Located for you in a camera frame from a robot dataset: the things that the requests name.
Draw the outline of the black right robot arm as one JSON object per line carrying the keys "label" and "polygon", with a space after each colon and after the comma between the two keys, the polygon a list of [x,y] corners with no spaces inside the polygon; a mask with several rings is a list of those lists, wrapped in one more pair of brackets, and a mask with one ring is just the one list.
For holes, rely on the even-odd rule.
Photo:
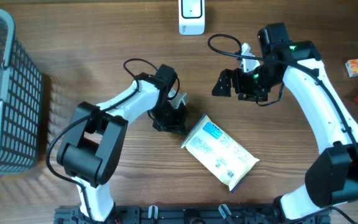
{"label": "black right robot arm", "polygon": [[292,92],[312,128],[319,156],[301,187],[273,201],[267,219],[300,223],[323,218],[358,200],[358,124],[330,83],[314,43],[292,41],[283,23],[259,30],[258,40],[262,55],[255,58],[239,44],[233,57],[241,67],[223,70],[212,94],[235,93],[240,100],[269,106],[273,86]]}

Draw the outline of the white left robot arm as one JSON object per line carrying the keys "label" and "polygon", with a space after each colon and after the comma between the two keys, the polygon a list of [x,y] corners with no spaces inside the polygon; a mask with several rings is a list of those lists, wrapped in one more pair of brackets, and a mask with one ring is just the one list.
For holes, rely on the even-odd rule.
{"label": "white left robot arm", "polygon": [[64,180],[76,184],[81,203],[55,211],[55,223],[140,223],[139,207],[118,207],[111,197],[109,180],[121,156],[128,126],[148,113],[157,131],[186,134],[186,95],[172,67],[161,65],[155,74],[134,76],[132,85],[115,98],[92,105],[80,103],[63,139],[57,162]]}

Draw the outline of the yellow snack bag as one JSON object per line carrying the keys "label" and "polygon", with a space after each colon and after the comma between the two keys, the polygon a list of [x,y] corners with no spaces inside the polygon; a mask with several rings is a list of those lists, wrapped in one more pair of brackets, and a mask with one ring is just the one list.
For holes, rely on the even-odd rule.
{"label": "yellow snack bag", "polygon": [[233,193],[259,159],[202,115],[181,144]]}

